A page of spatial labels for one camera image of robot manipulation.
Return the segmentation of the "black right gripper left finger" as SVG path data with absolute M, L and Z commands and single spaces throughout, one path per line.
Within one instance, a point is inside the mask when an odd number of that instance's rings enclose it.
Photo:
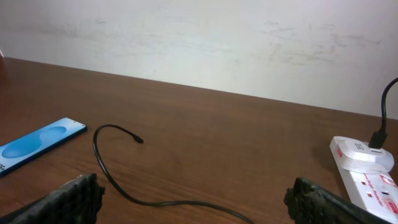
M 105 188 L 95 173 L 80 175 L 3 217 L 3 224 L 95 224 Z

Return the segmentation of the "blue Galaxy smartphone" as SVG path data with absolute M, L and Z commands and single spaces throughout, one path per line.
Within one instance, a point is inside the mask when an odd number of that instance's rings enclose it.
M 87 130 L 85 124 L 62 118 L 1 146 L 1 177 Z

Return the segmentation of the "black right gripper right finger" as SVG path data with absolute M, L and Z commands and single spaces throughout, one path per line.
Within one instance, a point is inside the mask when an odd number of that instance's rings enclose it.
M 296 224 L 389 224 L 303 177 L 287 189 L 284 203 Z

